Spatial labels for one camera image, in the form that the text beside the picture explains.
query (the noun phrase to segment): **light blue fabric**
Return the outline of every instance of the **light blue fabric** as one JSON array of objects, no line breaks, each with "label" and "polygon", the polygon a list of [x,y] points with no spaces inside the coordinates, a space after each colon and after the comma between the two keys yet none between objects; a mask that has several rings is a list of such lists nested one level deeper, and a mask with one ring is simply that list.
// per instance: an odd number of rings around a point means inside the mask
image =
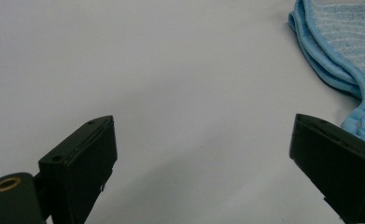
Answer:
[{"label": "light blue fabric", "polygon": [[365,140],[365,0],[297,0],[288,22],[318,76],[362,99],[343,128]]}]

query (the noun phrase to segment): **white surface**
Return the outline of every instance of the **white surface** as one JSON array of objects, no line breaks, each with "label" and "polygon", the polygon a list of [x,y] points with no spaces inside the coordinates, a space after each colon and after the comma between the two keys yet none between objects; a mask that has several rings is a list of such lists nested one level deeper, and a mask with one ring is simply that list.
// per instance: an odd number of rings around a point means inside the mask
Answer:
[{"label": "white surface", "polygon": [[288,28],[293,0],[0,1],[0,176],[113,115],[87,223],[343,223],[288,158],[294,116],[341,124]]}]

